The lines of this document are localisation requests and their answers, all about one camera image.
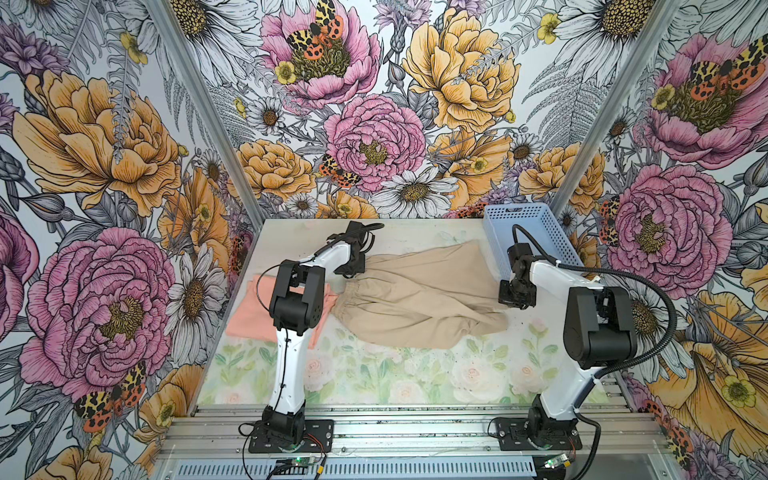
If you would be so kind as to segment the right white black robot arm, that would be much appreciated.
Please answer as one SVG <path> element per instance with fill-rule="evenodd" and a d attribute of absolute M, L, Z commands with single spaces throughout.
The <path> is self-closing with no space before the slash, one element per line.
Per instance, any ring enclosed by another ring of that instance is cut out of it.
<path fill-rule="evenodd" d="M 637 352 L 629 294 L 607 286 L 599 272 L 536 253 L 528 243 L 507 250 L 511 277 L 500 282 L 499 302 L 525 310 L 544 291 L 562 304 L 556 316 L 570 363 L 547 390 L 536 395 L 525 421 L 526 439 L 540 449 L 575 442 L 577 414 L 600 372 L 631 360 Z"/>

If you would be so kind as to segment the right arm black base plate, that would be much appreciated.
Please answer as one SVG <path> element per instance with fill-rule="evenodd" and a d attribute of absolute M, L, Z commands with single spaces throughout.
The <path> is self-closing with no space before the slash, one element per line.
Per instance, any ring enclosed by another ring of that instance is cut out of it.
<path fill-rule="evenodd" d="M 501 451 L 579 451 L 582 440 L 573 422 L 545 422 L 536 431 L 529 428 L 527 418 L 496 417 L 487 433 L 498 442 Z"/>

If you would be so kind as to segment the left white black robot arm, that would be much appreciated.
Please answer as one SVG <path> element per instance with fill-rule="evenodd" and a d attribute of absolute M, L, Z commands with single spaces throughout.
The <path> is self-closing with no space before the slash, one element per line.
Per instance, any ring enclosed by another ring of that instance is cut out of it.
<path fill-rule="evenodd" d="M 303 376 L 309 342 L 325 307 L 326 275 L 352 279 L 364 273 L 374 232 L 383 227 L 379 222 L 351 221 L 309 257 L 277 265 L 267 310 L 276 329 L 278 363 L 260 427 L 268 440 L 283 448 L 296 447 L 308 436 Z"/>

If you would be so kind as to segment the aluminium corner post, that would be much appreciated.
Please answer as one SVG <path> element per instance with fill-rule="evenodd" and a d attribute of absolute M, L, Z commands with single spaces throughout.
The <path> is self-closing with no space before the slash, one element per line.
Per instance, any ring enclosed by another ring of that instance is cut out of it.
<path fill-rule="evenodd" d="M 551 212 L 557 216 L 569 204 L 580 180 L 586 173 L 594 156 L 598 153 L 604 135 L 617 112 L 633 88 L 651 57 L 658 52 L 659 45 L 668 33 L 680 10 L 687 7 L 687 1 L 657 1 L 650 12 L 646 25 L 641 29 L 636 44 L 630 50 L 627 64 L 619 67 L 616 79 L 605 101 L 601 104 L 595 121 L 581 143 L 577 156 L 557 193 L 549 203 Z"/>
<path fill-rule="evenodd" d="M 176 20 L 171 5 L 167 1 L 150 1 L 147 9 L 155 22 L 166 50 L 171 56 L 175 71 L 187 88 L 191 100 L 206 127 L 213 146 L 232 179 L 233 185 L 241 199 L 244 210 L 255 230 L 260 234 L 266 216 L 258 204 L 250 183 L 236 156 L 235 148 L 230 141 L 228 132 L 217 112 L 216 105 L 210 96 L 205 79 L 196 66 L 196 61 L 187 47 L 183 32 Z"/>

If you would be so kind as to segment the left aluminium corner post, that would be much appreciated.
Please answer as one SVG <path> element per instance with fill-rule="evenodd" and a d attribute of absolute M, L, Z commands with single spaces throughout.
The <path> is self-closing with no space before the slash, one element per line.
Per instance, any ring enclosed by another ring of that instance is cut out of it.
<path fill-rule="evenodd" d="M 241 199 L 244 210 L 255 230 L 260 234 L 266 216 L 258 204 L 250 183 L 236 156 L 235 148 L 230 141 L 228 132 L 217 112 L 216 105 L 210 96 L 205 79 L 196 66 L 196 61 L 187 47 L 183 32 L 176 20 L 171 5 L 167 1 L 150 1 L 147 9 L 155 22 L 166 50 L 171 56 L 175 71 L 187 88 L 191 100 L 206 127 L 213 146 L 232 179 L 233 185 Z"/>

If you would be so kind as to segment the green circuit board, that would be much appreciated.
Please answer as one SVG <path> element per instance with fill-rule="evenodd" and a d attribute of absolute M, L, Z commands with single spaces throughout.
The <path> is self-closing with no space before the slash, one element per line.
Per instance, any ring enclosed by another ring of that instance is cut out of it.
<path fill-rule="evenodd" d="M 305 475 L 313 473 L 321 475 L 326 465 L 326 459 L 321 457 L 294 457 L 276 461 L 271 475 Z"/>

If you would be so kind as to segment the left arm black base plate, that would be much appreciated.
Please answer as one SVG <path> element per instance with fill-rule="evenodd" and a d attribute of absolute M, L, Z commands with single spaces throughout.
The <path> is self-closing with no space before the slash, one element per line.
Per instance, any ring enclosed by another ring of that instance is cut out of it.
<path fill-rule="evenodd" d="M 257 422 L 247 435 L 246 451 L 250 454 L 329 453 L 334 429 L 335 422 L 331 419 L 306 420 L 291 433 Z"/>

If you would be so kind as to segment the right aluminium corner post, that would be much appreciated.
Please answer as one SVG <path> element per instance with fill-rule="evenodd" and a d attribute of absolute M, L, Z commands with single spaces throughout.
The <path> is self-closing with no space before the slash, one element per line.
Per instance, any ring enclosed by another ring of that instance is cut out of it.
<path fill-rule="evenodd" d="M 616 79 L 605 101 L 601 104 L 595 121 L 581 143 L 577 156 L 557 193 L 549 203 L 551 212 L 557 216 L 569 204 L 580 180 L 586 173 L 594 156 L 598 153 L 604 135 L 617 112 L 633 88 L 651 57 L 658 52 L 659 45 L 668 33 L 680 10 L 687 7 L 687 1 L 657 1 L 650 12 L 646 25 L 641 29 L 636 44 L 630 50 L 627 64 L 619 67 Z"/>

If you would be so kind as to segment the peach graphic t-shirt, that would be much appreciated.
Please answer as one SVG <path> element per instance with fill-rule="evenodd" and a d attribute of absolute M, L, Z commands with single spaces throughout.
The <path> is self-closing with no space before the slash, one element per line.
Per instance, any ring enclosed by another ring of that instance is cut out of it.
<path fill-rule="evenodd" d="M 246 293 L 244 299 L 235 309 L 234 313 L 228 321 L 225 333 L 232 337 L 247 338 L 253 340 L 261 340 L 271 343 L 277 342 L 277 330 L 273 325 L 273 320 L 269 316 L 269 313 L 264 309 L 257 296 L 265 302 L 271 299 L 271 294 L 275 286 L 275 277 L 271 275 L 265 275 L 259 285 L 256 285 L 258 280 L 257 276 L 254 276 L 248 281 L 246 285 Z M 322 329 L 327 321 L 331 309 L 336 303 L 338 296 L 331 290 L 331 287 L 326 284 L 324 290 L 323 310 L 318 325 L 314 328 L 309 343 L 309 349 L 312 350 L 316 347 Z"/>

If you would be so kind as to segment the light blue plastic basket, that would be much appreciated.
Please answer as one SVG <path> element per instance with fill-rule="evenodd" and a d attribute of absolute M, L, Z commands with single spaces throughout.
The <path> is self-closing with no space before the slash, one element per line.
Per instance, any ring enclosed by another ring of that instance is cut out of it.
<path fill-rule="evenodd" d="M 487 205 L 484 208 L 483 228 L 503 279 L 509 279 L 511 276 L 507 249 L 514 243 L 514 225 L 520 225 L 528 231 L 546 252 L 556 259 L 566 264 L 582 266 L 568 236 L 547 204 Z"/>

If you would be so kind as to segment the beige drawstring shorts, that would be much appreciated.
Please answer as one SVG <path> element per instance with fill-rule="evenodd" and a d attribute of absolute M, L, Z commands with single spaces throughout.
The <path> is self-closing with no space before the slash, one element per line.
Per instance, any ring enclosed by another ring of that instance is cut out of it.
<path fill-rule="evenodd" d="M 332 314 L 358 339 L 396 348 L 450 349 L 466 336 L 504 332 L 498 282 L 477 241 L 369 256 Z"/>

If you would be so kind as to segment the aluminium rail frame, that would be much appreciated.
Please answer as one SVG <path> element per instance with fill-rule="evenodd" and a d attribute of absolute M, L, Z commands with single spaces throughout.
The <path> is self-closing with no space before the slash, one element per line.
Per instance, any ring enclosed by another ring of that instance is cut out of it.
<path fill-rule="evenodd" d="M 653 418 L 624 405 L 587 405 L 584 414 L 602 426 L 599 453 L 656 454 L 666 441 Z M 488 434 L 496 417 L 523 417 L 521 405 L 461 406 L 315 406 L 308 419 L 335 423 L 332 455 L 448 456 L 495 452 L 498 443 Z M 233 459 L 245 442 L 245 423 L 255 420 L 253 405 L 213 405 L 192 417 L 173 422 L 160 449 L 161 459 Z"/>

